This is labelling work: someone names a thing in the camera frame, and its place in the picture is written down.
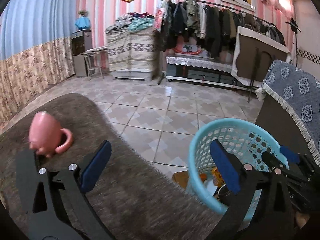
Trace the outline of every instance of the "pink ceramic cup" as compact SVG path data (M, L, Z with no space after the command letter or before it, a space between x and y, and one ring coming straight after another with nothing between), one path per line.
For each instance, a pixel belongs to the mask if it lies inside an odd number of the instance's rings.
M67 139L59 146L63 134ZM52 115L45 111L35 114L29 130L29 148L36 150L37 155L45 155L50 158L55 153L64 153L71 147L72 142L72 132L63 129L60 122Z

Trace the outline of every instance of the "metal bolt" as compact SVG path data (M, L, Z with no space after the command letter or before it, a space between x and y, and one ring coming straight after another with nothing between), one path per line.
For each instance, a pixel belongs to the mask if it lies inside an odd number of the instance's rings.
M40 174L45 174L46 171L47 171L46 168L41 168L41 169L39 170L39 173L40 173Z
M281 174L281 169L276 168L275 169L275 174L280 175Z
M76 168L77 168L77 164L74 164L74 163L70 164L68 167L70 171L74 171Z
M250 164L245 164L245 165L244 165L244 169L245 169L246 171L251 171L251 170L252 170L252 166L251 166Z

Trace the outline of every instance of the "tiled floor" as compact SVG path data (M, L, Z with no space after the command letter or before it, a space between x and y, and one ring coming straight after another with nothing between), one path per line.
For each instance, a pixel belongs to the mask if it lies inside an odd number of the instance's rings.
M187 170L189 143L203 125L224 117L254 122L262 102L243 92L186 83L68 79L29 103L5 129L50 100L79 93L94 101L118 133L169 178Z

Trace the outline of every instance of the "turquoise plastic basket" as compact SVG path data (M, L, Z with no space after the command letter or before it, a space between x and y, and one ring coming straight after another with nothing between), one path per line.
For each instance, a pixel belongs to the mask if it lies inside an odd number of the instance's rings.
M209 208L224 214L228 207L216 200L204 187L199 174L212 177L211 170L216 167L210 155L210 143L218 139L228 153L238 157L242 164L250 163L256 170L271 171L261 160L263 152L273 153L287 167L287 158L280 153L278 142L261 127L234 118L218 119L203 126L193 137L189 147L187 191ZM244 221L250 221L255 212L261 191L256 191Z

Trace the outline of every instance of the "pile of clothes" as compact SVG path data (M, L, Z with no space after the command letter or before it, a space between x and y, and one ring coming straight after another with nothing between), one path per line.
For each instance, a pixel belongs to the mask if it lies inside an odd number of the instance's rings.
M153 23L154 16L148 13L126 13L116 19L115 24L109 26L105 33L138 32L152 27Z
M178 4L171 1L163 3L164 16L159 35L161 51L177 46L178 36L185 42L190 37L196 39L197 45L210 52L212 58L219 56L222 47L234 50L238 26L250 28L264 34L285 46L282 33L274 25L265 25L251 14L231 12L209 5L203 7L189 0Z

